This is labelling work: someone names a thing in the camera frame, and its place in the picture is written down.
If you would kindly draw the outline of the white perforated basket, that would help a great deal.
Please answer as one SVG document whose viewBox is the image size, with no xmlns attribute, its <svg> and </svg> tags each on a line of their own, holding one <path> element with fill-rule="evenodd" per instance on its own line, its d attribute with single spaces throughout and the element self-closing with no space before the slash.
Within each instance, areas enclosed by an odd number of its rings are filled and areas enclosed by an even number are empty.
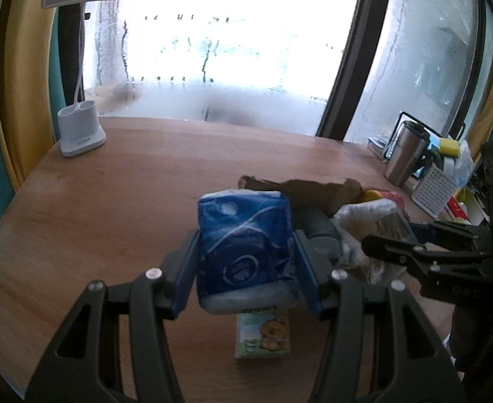
<svg viewBox="0 0 493 403">
<path fill-rule="evenodd" d="M 451 178 L 432 165 L 414 186 L 411 200 L 430 217 L 437 218 L 457 188 Z"/>
</svg>

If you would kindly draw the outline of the clear plastic bag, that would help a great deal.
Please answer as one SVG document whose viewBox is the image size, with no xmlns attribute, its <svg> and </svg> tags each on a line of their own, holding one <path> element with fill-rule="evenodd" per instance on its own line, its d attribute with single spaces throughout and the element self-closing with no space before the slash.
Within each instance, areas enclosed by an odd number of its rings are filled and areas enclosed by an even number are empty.
<svg viewBox="0 0 493 403">
<path fill-rule="evenodd" d="M 467 140 L 463 140 L 460 144 L 459 154 L 457 158 L 444 155 L 443 173 L 457 187 L 463 187 L 467 185 L 474 169 L 473 158 L 471 157 Z"/>
</svg>

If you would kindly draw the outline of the green cartoon tissue pack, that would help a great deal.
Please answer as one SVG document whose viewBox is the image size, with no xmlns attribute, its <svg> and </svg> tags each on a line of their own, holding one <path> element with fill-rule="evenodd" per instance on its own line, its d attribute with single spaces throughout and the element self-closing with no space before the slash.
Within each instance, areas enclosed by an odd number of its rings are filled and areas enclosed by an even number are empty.
<svg viewBox="0 0 493 403">
<path fill-rule="evenodd" d="M 279 358 L 291 351 L 287 310 L 242 313 L 237 316 L 235 358 Z"/>
</svg>

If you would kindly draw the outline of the tablet with blue screen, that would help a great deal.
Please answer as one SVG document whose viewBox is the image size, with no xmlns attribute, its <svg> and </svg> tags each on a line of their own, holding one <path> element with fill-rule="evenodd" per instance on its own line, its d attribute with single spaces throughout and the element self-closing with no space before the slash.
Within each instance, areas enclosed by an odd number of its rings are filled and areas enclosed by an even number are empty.
<svg viewBox="0 0 493 403">
<path fill-rule="evenodd" d="M 443 169 L 447 159 L 455 161 L 461 153 L 458 141 L 443 137 L 418 118 L 400 112 L 381 158 L 391 173 L 419 177 L 430 165 Z"/>
</svg>

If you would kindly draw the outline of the red can yellow lid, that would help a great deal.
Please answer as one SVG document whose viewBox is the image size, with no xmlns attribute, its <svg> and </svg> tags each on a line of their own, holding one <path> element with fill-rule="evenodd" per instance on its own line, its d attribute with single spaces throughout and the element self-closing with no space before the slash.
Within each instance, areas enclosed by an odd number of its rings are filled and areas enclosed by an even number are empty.
<svg viewBox="0 0 493 403">
<path fill-rule="evenodd" d="M 365 203 L 381 199 L 388 199 L 394 202 L 401 211 L 405 209 L 405 202 L 402 196 L 389 190 L 367 189 L 363 192 L 360 202 Z"/>
</svg>

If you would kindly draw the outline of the cotton swab bag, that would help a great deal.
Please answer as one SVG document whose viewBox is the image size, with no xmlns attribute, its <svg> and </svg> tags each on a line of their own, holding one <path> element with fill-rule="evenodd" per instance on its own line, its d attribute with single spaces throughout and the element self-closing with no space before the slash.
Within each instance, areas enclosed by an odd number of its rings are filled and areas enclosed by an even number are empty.
<svg viewBox="0 0 493 403">
<path fill-rule="evenodd" d="M 373 285 L 386 286 L 402 271 L 402 266 L 365 254 L 361 246 L 366 236 L 417 243 L 406 217 L 395 202 L 385 198 L 343 205 L 332 217 L 332 223 L 343 238 L 345 255 L 340 267 L 354 270 L 357 278 Z"/>
</svg>

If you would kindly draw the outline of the black window frame post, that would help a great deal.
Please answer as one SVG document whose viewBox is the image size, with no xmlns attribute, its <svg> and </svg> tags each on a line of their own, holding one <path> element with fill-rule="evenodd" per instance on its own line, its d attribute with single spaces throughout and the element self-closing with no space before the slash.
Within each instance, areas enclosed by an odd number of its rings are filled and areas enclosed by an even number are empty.
<svg viewBox="0 0 493 403">
<path fill-rule="evenodd" d="M 388 0 L 358 0 L 346 46 L 317 136 L 342 141 L 364 91 Z"/>
</svg>

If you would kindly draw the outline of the blue tissue pack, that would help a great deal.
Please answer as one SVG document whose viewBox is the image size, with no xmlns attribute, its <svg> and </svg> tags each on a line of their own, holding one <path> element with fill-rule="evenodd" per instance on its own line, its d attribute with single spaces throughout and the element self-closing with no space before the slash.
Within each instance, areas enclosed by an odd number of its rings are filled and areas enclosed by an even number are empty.
<svg viewBox="0 0 493 403">
<path fill-rule="evenodd" d="M 295 241 L 279 191 L 227 189 L 198 201 L 200 306 L 214 315 L 295 306 Z"/>
</svg>

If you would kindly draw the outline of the brown cardboard box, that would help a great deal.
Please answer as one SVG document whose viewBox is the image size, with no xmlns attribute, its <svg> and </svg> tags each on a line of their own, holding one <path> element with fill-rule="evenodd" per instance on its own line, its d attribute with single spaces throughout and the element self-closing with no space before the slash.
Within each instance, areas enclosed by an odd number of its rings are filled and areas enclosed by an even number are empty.
<svg viewBox="0 0 493 403">
<path fill-rule="evenodd" d="M 242 176 L 238 187 L 255 191 L 279 191 L 289 199 L 291 208 L 317 208 L 328 217 L 333 217 L 344 205 L 358 203 L 364 195 L 360 183 L 351 178 L 343 183 L 319 183 L 302 179 L 274 182 Z"/>
</svg>

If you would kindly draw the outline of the steel travel mug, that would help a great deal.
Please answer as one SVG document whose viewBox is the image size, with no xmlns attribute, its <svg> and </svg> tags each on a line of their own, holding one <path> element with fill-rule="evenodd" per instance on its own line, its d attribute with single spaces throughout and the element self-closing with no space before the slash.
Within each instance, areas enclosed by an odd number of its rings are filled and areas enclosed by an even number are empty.
<svg viewBox="0 0 493 403">
<path fill-rule="evenodd" d="M 429 145 L 429 133 L 419 123 L 405 121 L 387 162 L 384 176 L 394 186 L 402 186 L 415 171 L 415 166 Z"/>
</svg>

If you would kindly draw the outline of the red box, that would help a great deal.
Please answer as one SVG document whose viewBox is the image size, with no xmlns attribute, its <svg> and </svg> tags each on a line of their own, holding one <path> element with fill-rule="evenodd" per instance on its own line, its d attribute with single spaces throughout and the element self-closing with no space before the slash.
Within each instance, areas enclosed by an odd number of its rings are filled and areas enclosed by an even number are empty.
<svg viewBox="0 0 493 403">
<path fill-rule="evenodd" d="M 463 223 L 470 225 L 470 220 L 458 200 L 452 196 L 446 205 L 447 212 L 449 213 L 450 217 L 458 223 Z"/>
</svg>

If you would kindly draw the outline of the white desk lamp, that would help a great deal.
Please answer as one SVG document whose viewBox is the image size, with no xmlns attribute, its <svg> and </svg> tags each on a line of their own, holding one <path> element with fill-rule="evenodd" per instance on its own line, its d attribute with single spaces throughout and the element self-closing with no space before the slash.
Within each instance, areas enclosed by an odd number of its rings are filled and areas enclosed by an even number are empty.
<svg viewBox="0 0 493 403">
<path fill-rule="evenodd" d="M 41 0 L 43 9 L 77 5 L 79 7 L 78 33 L 78 75 L 73 103 L 61 108 L 57 113 L 59 130 L 59 148 L 65 158 L 73 158 L 103 146 L 106 133 L 99 122 L 96 105 L 93 100 L 82 100 L 83 55 L 85 48 L 85 6 L 88 2 L 115 0 Z"/>
</svg>

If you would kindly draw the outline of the grey sock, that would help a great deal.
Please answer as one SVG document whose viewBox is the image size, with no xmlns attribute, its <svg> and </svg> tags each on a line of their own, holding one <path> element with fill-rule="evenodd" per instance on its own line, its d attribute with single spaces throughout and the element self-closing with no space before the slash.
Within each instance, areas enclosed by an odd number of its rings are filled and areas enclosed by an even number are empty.
<svg viewBox="0 0 493 403">
<path fill-rule="evenodd" d="M 335 266 L 343 255 L 342 236 L 328 216 L 318 208 L 299 208 L 292 211 L 294 229 L 305 233 L 314 251 L 328 258 Z"/>
</svg>

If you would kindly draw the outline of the yellow sponge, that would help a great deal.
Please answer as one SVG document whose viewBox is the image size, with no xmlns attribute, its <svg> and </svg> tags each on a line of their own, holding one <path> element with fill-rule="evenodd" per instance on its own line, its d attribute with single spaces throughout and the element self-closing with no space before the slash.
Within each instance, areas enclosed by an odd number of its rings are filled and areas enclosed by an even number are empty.
<svg viewBox="0 0 493 403">
<path fill-rule="evenodd" d="M 449 138 L 439 138 L 433 146 L 438 152 L 448 158 L 458 158 L 460 156 L 460 144 L 457 140 Z"/>
</svg>

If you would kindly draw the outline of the yellow teal curtain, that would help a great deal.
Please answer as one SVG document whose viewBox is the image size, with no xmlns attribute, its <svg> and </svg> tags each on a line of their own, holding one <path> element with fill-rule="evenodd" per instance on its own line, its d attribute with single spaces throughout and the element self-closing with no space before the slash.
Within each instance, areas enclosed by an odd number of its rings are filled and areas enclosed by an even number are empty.
<svg viewBox="0 0 493 403">
<path fill-rule="evenodd" d="M 55 10 L 0 0 L 0 219 L 57 137 L 49 97 Z"/>
</svg>

